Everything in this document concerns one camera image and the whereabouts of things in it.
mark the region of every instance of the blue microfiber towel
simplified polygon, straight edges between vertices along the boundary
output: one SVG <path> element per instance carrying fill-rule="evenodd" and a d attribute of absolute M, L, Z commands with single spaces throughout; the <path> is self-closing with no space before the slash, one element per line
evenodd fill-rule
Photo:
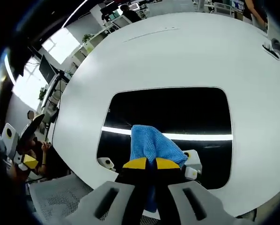
<path fill-rule="evenodd" d="M 158 157 L 169 159 L 180 167 L 187 160 L 187 156 L 180 148 L 154 127 L 134 125 L 131 138 L 130 160 L 146 157 L 152 164 L 154 159 Z M 154 187 L 149 189 L 145 209 L 150 212 L 156 212 L 157 210 Z"/>

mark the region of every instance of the potted plant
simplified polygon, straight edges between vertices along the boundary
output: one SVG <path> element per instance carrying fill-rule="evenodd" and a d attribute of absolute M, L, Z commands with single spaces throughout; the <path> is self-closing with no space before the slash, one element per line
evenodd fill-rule
<path fill-rule="evenodd" d="M 87 41 L 89 41 L 94 35 L 93 34 L 85 34 L 83 37 L 83 43 L 86 43 Z"/>
<path fill-rule="evenodd" d="M 41 89 L 40 89 L 39 98 L 38 98 L 40 101 L 43 100 L 43 98 L 44 98 L 44 96 L 45 96 L 45 94 L 46 94 L 46 91 L 47 91 L 47 90 L 44 89 L 44 88 L 41 88 Z"/>

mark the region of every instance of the blue cloth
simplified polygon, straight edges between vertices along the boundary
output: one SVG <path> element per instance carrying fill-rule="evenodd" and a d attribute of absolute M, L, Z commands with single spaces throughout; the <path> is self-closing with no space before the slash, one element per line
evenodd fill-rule
<path fill-rule="evenodd" d="M 130 160 L 146 157 L 152 163 L 158 157 L 169 159 L 180 167 L 187 160 L 180 148 L 154 127 L 134 125 L 131 138 Z"/>

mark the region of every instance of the yellow object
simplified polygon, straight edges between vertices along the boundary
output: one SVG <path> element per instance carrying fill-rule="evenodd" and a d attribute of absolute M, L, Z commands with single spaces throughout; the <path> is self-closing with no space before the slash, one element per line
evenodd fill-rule
<path fill-rule="evenodd" d="M 130 168 L 130 169 L 143 169 L 145 170 L 146 166 L 146 158 L 138 158 L 131 160 L 123 165 L 123 168 Z"/>
<path fill-rule="evenodd" d="M 38 161 L 29 155 L 24 155 L 23 163 L 30 169 L 35 169 L 38 164 Z"/>
<path fill-rule="evenodd" d="M 179 168 L 178 164 L 175 162 L 164 159 L 164 158 L 156 158 L 157 161 L 157 167 L 158 169 L 174 169 L 174 168 Z"/>

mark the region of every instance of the white table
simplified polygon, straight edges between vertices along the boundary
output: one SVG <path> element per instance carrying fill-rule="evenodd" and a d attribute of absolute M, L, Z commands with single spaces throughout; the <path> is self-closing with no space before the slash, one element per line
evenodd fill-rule
<path fill-rule="evenodd" d="M 156 16 L 123 27 L 88 55 L 65 89 L 53 145 L 97 188 L 117 177 L 96 160 L 116 93 L 220 87 L 231 113 L 233 158 L 228 183 L 210 192 L 233 216 L 251 211 L 280 191 L 280 61 L 263 50 L 265 41 L 266 34 L 250 24 L 203 13 Z"/>

